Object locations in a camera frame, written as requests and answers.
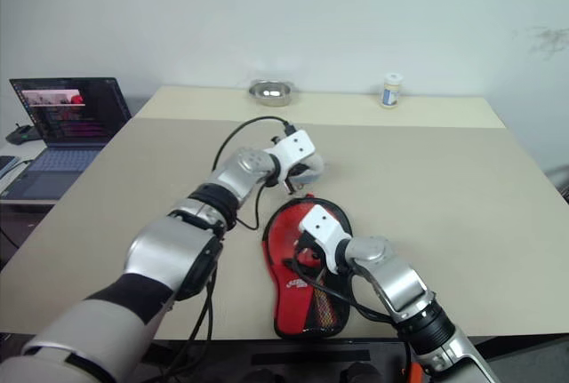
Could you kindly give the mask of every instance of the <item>gray floor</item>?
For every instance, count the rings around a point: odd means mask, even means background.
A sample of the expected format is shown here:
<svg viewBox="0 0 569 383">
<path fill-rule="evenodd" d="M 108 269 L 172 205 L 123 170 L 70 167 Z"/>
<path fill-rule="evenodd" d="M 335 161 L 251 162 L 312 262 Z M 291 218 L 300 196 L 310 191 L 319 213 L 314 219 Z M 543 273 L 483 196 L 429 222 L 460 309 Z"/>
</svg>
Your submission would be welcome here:
<svg viewBox="0 0 569 383">
<path fill-rule="evenodd" d="M 4 360 L 8 356 L 17 355 L 28 339 L 29 336 L 12 335 L 4 340 L 0 349 L 0 357 Z M 246 373 L 260 368 L 259 365 L 252 364 L 253 360 L 257 362 L 264 360 L 266 364 L 262 365 L 262 368 L 268 368 L 284 376 L 290 383 L 335 383 L 339 381 L 340 372 L 352 363 L 351 360 L 283 363 L 286 353 L 304 352 L 306 355 L 313 355 L 315 352 L 321 354 L 331 351 L 340 351 L 339 356 L 349 355 L 349 352 L 354 351 L 359 353 L 369 351 L 370 362 L 381 372 L 384 382 L 400 381 L 397 379 L 397 374 L 404 363 L 404 350 L 398 342 L 299 345 L 275 340 L 213 344 L 193 378 L 180 376 L 179 382 L 237 383 Z M 491 366 L 502 383 L 567 382 L 569 381 L 569 338 L 499 358 L 491 361 Z M 140 383 L 159 373 L 160 370 L 156 366 L 140 364 L 127 383 Z"/>
</svg>

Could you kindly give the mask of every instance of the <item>gray desk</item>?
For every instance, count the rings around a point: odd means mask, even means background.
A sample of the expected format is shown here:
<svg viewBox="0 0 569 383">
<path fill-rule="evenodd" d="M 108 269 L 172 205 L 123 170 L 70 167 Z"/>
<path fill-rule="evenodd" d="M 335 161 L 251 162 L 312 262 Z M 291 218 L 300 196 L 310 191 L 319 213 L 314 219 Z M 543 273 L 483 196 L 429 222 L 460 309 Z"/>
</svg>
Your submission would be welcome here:
<svg viewBox="0 0 569 383">
<path fill-rule="evenodd" d="M 0 331 L 35 333 L 114 281 L 132 238 L 206 178 L 217 147 L 236 126 L 141 114 L 4 269 Z M 569 331 L 569 207 L 506 129 L 335 122 L 303 128 L 327 162 L 310 191 L 342 206 L 356 233 L 390 238 L 468 335 Z M 230 149 L 265 147 L 279 130 L 278 124 L 251 127 Z M 261 221 L 287 199 L 268 189 Z M 241 217 L 251 219 L 251 202 Z M 363 303 L 379 307 L 365 283 L 355 286 Z M 260 233 L 237 227 L 220 258 L 214 338 L 274 338 L 274 292 Z M 157 337 L 185 339 L 202 302 L 199 296 L 177 304 Z M 352 313 L 341 336 L 393 334 Z"/>
</svg>

